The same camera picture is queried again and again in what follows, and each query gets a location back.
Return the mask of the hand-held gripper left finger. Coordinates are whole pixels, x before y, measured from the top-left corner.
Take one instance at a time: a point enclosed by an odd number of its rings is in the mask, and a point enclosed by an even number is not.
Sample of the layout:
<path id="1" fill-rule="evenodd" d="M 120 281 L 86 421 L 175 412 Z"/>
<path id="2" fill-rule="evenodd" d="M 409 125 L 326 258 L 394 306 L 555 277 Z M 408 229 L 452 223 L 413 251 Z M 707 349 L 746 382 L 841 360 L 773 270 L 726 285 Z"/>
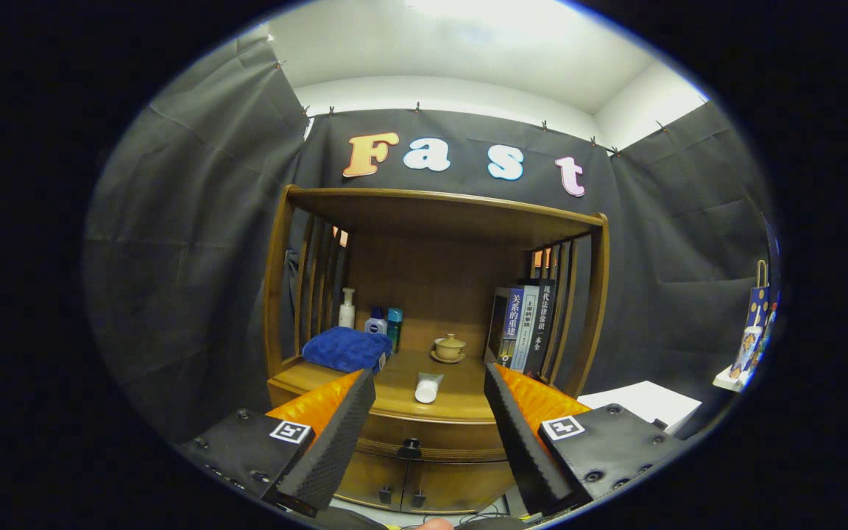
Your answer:
<path id="1" fill-rule="evenodd" d="M 375 399 L 373 370 L 356 370 L 266 413 L 242 407 L 177 449 L 234 490 L 314 516 L 339 489 Z"/>

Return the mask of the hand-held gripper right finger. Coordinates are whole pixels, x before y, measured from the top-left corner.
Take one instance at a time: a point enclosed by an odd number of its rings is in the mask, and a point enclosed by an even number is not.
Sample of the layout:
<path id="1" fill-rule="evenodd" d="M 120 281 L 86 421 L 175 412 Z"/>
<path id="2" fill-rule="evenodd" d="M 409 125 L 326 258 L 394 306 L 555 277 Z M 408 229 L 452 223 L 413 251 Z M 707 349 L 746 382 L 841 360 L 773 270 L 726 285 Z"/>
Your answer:
<path id="1" fill-rule="evenodd" d="M 532 515 L 554 515 L 608 497 L 673 462 L 686 447 L 629 407 L 588 407 L 499 364 L 485 366 L 484 394 Z"/>

